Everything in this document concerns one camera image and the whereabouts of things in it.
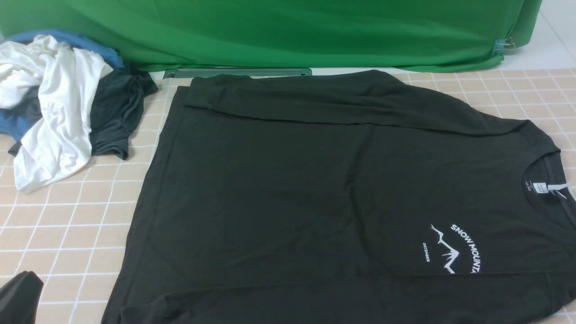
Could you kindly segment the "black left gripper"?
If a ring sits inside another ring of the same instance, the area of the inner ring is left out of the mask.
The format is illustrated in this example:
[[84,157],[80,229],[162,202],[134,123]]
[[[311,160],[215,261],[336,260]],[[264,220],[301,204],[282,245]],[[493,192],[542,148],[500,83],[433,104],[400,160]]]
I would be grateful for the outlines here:
[[33,271],[22,271],[0,289],[0,322],[34,324],[44,283]]

